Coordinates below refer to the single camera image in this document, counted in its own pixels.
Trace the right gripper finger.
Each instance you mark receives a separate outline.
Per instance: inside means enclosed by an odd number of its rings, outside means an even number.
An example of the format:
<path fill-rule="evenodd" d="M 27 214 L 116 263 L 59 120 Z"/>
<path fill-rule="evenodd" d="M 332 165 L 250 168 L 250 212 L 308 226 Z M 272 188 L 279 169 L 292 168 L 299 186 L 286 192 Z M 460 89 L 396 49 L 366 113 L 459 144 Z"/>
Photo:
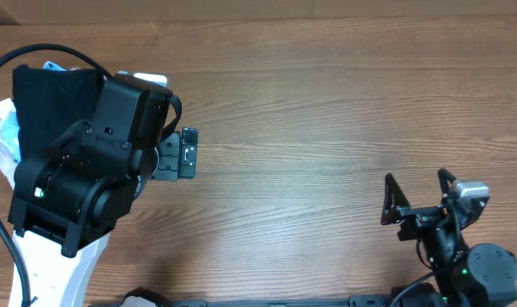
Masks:
<path fill-rule="evenodd" d="M 388 225 L 403 221 L 410 209 L 410 203 L 392 173 L 385 176 L 385 197 L 380 223 Z"/>
<path fill-rule="evenodd" d="M 442 192 L 442 199 L 449 198 L 453 195 L 452 184 L 456 180 L 456 177 L 451 174 L 447 169 L 440 168 L 438 170 L 439 185 Z"/>

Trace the beige folded garment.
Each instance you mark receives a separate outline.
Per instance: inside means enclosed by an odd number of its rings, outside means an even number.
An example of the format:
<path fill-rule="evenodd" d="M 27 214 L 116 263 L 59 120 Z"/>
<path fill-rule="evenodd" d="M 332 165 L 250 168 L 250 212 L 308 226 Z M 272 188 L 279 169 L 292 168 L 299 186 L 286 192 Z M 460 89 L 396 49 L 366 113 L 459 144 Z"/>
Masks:
<path fill-rule="evenodd" d="M 11 188 L 15 187 L 15 169 L 21 162 L 19 132 L 13 101 L 10 98 L 0 101 L 0 171 Z"/>

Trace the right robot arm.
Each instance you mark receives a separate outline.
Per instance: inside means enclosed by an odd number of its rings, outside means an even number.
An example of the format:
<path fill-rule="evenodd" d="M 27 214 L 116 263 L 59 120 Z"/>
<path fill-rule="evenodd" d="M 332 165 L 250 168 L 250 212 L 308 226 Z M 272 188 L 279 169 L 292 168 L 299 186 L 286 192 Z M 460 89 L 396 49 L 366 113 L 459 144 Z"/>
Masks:
<path fill-rule="evenodd" d="M 468 246 L 462 231 L 479 220 L 491 197 L 480 180 L 438 171 L 441 200 L 413 207 L 393 174 L 385 176 L 380 222 L 397 224 L 401 241 L 415 241 L 416 254 L 428 267 L 408 286 L 392 289 L 392 306 L 508 306 L 517 300 L 517 258 L 490 244 Z"/>

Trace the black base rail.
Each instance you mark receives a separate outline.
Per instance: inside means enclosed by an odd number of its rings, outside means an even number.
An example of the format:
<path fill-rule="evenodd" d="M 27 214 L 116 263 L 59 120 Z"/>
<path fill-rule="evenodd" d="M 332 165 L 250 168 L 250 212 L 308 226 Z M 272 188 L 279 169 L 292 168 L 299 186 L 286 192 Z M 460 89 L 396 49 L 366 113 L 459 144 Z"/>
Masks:
<path fill-rule="evenodd" d="M 170 300 L 158 293 L 139 287 L 127 293 L 120 301 L 97 303 L 92 306 L 166 306 L 166 307 L 387 307 L 389 295 L 351 295 L 348 298 L 309 298 L 289 300 L 241 300 L 211 302 L 204 299 Z"/>

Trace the black t-shirt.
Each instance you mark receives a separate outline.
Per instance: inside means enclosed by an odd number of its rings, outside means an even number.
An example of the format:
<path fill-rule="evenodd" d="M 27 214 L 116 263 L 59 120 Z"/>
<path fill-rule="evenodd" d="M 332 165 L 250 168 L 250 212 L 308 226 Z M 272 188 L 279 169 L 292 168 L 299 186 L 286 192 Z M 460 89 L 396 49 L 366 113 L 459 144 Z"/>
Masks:
<path fill-rule="evenodd" d="M 95 69 L 15 68 L 13 102 L 21 158 L 52 145 L 75 122 L 91 119 L 103 83 L 104 77 Z"/>

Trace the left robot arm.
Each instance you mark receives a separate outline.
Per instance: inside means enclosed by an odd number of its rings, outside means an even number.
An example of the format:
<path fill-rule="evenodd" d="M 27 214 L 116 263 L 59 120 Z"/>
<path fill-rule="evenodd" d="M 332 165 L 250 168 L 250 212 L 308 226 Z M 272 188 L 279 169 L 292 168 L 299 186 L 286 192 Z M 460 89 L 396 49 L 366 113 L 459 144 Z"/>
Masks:
<path fill-rule="evenodd" d="M 150 180 L 195 176 L 198 132 L 177 130 L 182 104 L 166 87 L 109 78 L 93 119 L 15 169 L 9 210 L 13 306 L 80 306 L 120 218 Z"/>

